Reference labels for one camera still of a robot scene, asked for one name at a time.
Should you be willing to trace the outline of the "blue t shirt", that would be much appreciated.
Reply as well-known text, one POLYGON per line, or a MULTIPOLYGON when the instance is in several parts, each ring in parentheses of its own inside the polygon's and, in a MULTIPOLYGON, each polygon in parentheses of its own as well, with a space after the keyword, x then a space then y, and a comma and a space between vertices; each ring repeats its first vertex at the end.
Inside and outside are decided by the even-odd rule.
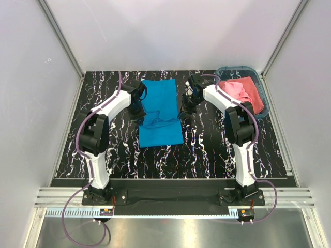
POLYGON ((176 80, 143 80, 147 88, 142 100, 145 110, 143 124, 139 126, 139 145, 141 148, 184 143, 182 123, 177 118, 176 80))

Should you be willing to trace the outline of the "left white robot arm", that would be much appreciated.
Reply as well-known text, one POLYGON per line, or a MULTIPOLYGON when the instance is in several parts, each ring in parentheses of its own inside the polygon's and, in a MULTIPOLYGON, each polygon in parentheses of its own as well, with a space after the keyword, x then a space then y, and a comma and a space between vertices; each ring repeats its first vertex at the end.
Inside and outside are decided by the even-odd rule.
POLYGON ((76 151, 87 162, 89 183, 83 188, 84 198, 98 204, 115 203, 110 178, 106 170, 106 150, 110 142, 109 124, 126 109, 132 122, 142 125, 146 113, 142 100, 147 96, 143 82, 134 80, 131 86, 119 85, 118 90, 91 110, 81 111, 81 124, 76 135, 76 151))

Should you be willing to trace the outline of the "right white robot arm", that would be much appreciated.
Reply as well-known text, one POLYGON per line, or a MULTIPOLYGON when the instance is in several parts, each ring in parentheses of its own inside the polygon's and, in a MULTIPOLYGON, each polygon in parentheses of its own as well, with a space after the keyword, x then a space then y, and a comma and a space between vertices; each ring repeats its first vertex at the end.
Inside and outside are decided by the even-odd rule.
POLYGON ((203 101, 211 103, 223 113, 225 136, 233 146, 236 159, 236 187, 227 196, 220 195, 220 198, 229 204, 246 205, 259 190, 252 152, 259 135, 258 124, 252 104, 231 97, 220 88, 220 78, 216 75, 212 77, 217 82, 207 80, 206 75, 200 74, 188 78, 177 118, 184 119, 196 113, 197 106, 203 101))

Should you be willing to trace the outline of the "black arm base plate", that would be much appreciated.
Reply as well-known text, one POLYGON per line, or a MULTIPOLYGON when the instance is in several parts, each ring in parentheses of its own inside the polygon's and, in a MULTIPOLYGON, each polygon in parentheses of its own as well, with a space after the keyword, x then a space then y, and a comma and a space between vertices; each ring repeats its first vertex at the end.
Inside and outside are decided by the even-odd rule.
POLYGON ((241 188, 234 179, 111 179, 104 190, 87 189, 83 205, 124 206, 147 202, 202 202, 221 206, 264 206, 257 183, 241 188))

